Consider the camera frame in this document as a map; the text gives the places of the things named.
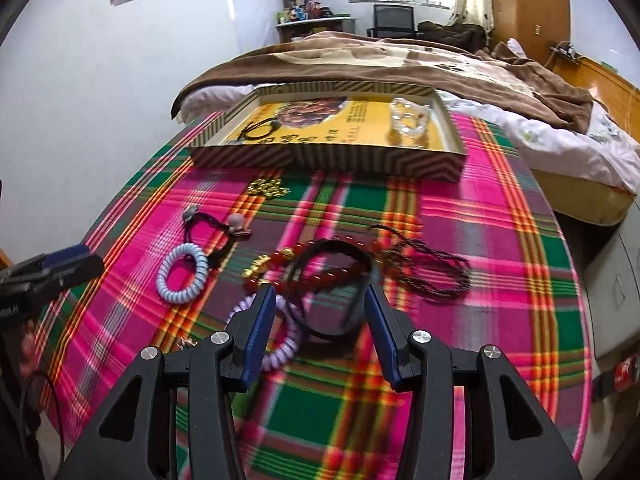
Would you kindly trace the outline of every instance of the plaid tablecloth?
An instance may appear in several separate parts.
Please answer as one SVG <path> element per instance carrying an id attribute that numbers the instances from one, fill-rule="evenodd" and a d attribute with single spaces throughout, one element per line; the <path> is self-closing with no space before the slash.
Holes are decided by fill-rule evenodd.
<path id="1" fill-rule="evenodd" d="M 201 338 L 224 326 L 244 297 L 241 272 L 259 253 L 299 240 L 351 234 L 384 222 L 434 248 L 468 257 L 472 289 L 462 299 L 431 303 L 386 280 L 390 303 L 451 346 L 497 344 L 548 411 L 576 460 L 590 405 L 590 351 L 577 278 L 558 224 L 535 179 L 500 130 L 454 116 L 468 150 L 458 184 L 384 176 L 220 170 L 193 167 L 185 145 L 209 123 L 191 124 L 122 189 L 85 242 L 104 257 L 100 280 L 71 290 L 43 314 L 37 349 L 62 402 L 66 443 L 87 420 L 141 348 L 163 351 L 179 336 Z M 290 193 L 265 201 L 245 193 L 259 176 L 280 176 Z M 181 243 L 181 213 L 192 204 L 219 219 L 247 216 L 253 235 L 210 273 L 193 303 L 170 306 L 156 273 Z M 225 239 L 194 229 L 205 252 Z M 172 272 L 169 286 L 189 279 Z M 313 308 L 329 308 L 317 300 Z M 178 410 L 180 475 L 189 478 L 186 394 Z M 49 409 L 50 399 L 45 398 Z M 233 402 L 249 479 L 392 479 L 410 397 L 383 380 L 363 327 L 340 352 L 305 351 L 283 370 L 262 374 Z M 463 470 L 463 396 L 456 391 L 452 478 Z"/>

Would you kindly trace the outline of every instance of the wooden cabinet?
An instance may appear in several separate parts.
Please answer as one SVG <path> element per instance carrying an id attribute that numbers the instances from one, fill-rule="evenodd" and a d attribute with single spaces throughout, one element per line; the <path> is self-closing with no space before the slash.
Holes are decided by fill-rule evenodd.
<path id="1" fill-rule="evenodd" d="M 616 124 L 640 142 L 640 90 L 588 57 L 575 64 L 557 56 L 554 72 L 569 84 L 591 92 L 606 105 Z"/>
<path id="2" fill-rule="evenodd" d="M 640 335 L 640 208 L 625 221 L 584 273 L 597 358 Z"/>
<path id="3" fill-rule="evenodd" d="M 493 42 L 515 38 L 531 59 L 546 63 L 549 44 L 568 40 L 571 33 L 569 0 L 493 0 Z"/>

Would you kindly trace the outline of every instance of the black cord bracelet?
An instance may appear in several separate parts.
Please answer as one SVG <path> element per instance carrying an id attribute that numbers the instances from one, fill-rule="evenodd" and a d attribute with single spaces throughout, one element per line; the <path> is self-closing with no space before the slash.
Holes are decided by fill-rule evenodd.
<path id="1" fill-rule="evenodd" d="M 340 321 L 341 331 L 333 334 L 320 332 L 309 326 L 306 321 L 306 311 L 302 300 L 303 292 L 299 290 L 298 287 L 293 286 L 296 274 L 302 276 L 309 262 L 316 256 L 325 253 L 344 254 L 367 266 L 367 270 L 364 271 L 362 276 L 356 281 L 356 294 L 351 300 L 345 316 Z M 287 313 L 303 330 L 306 336 L 315 336 L 332 342 L 343 340 L 351 336 L 362 324 L 364 320 L 364 295 L 367 287 L 370 283 L 377 283 L 379 281 L 380 270 L 371 254 L 344 240 L 315 240 L 313 244 L 309 244 L 308 247 L 292 261 L 289 267 L 284 288 Z M 293 310 L 291 307 L 292 303 L 299 306 L 299 308 Z"/>
<path id="2" fill-rule="evenodd" d="M 270 130 L 265 133 L 265 134 L 261 134 L 261 135 L 257 135 L 257 136 L 249 136 L 247 135 L 249 132 L 254 131 L 256 128 L 259 128 L 260 126 L 262 126 L 263 124 L 269 123 L 271 128 Z M 240 131 L 240 134 L 238 135 L 238 140 L 260 140 L 260 139 L 264 139 L 265 137 L 269 137 L 273 132 L 277 131 L 280 129 L 280 123 L 278 122 L 277 118 L 275 117 L 269 117 L 267 119 L 263 119 L 257 123 L 249 123 L 247 124 L 247 126 L 245 126 L 242 131 Z"/>
<path id="3" fill-rule="evenodd" d="M 196 206 L 191 206 L 184 213 L 182 213 L 182 221 L 184 222 L 184 243 L 193 243 L 191 238 L 191 230 L 198 221 L 205 221 L 209 225 L 215 227 L 226 233 L 226 244 L 217 251 L 211 251 L 211 254 L 207 255 L 207 261 L 209 262 L 209 269 L 216 269 L 220 266 L 222 261 L 228 256 L 231 251 L 231 247 L 242 238 L 247 238 L 251 235 L 251 231 L 245 231 L 242 228 L 240 230 L 237 226 L 231 226 L 222 223 L 220 220 L 211 216 L 210 214 L 198 211 Z M 192 256 L 185 256 L 185 259 L 193 259 Z"/>
<path id="4" fill-rule="evenodd" d="M 384 251 L 386 264 L 395 266 L 398 270 L 398 280 L 405 282 L 419 294 L 433 296 L 441 300 L 450 300 L 465 294 L 471 288 L 471 266 L 466 258 L 457 254 L 447 253 L 447 251 L 441 251 L 440 249 L 432 249 L 422 240 L 407 238 L 401 232 L 384 224 L 370 225 L 369 229 L 382 229 L 400 238 L 398 243 Z M 425 278 L 420 278 L 417 275 L 416 263 L 412 258 L 402 254 L 402 250 L 405 247 L 412 247 L 417 253 L 432 256 L 442 266 L 442 272 L 455 279 L 456 284 L 452 287 L 443 288 L 434 285 Z M 405 274 L 402 271 L 404 266 L 409 267 L 410 274 Z"/>

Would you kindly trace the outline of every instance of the blue gripper pad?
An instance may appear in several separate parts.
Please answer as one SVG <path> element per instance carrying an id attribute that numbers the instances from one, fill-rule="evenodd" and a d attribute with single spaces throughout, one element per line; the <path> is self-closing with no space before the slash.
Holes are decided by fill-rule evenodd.
<path id="1" fill-rule="evenodd" d="M 246 312 L 254 308 L 258 309 L 258 314 L 244 346 L 244 371 L 240 379 L 247 390 L 260 374 L 264 350 L 276 315 L 276 289 L 267 283 L 261 285 L 251 308 Z"/>
<path id="2" fill-rule="evenodd" d="M 46 269 L 47 267 L 53 267 L 78 258 L 79 256 L 89 254 L 90 252 L 89 247 L 84 244 L 74 245 L 66 249 L 62 249 L 61 251 L 47 254 L 42 263 L 42 268 Z"/>
<path id="3" fill-rule="evenodd" d="M 371 285 L 367 287 L 365 293 L 364 312 L 373 337 L 373 345 L 376 347 L 382 375 L 391 386 L 391 389 L 397 390 L 402 381 L 398 371 L 398 348 L 396 348 L 389 327 L 386 324 L 380 300 Z"/>

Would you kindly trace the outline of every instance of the white bed sheet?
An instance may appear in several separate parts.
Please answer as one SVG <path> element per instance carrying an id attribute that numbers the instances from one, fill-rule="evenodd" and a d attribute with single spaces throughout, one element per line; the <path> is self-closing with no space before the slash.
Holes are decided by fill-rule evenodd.
<path id="1" fill-rule="evenodd" d="M 180 117 L 186 123 L 237 103 L 254 86 L 209 86 L 196 90 L 182 102 Z M 498 124 L 532 170 L 594 180 L 608 186 L 640 192 L 640 144 L 621 130 L 597 102 L 585 135 L 552 128 L 494 105 L 483 105 L 438 90 L 447 108 Z"/>

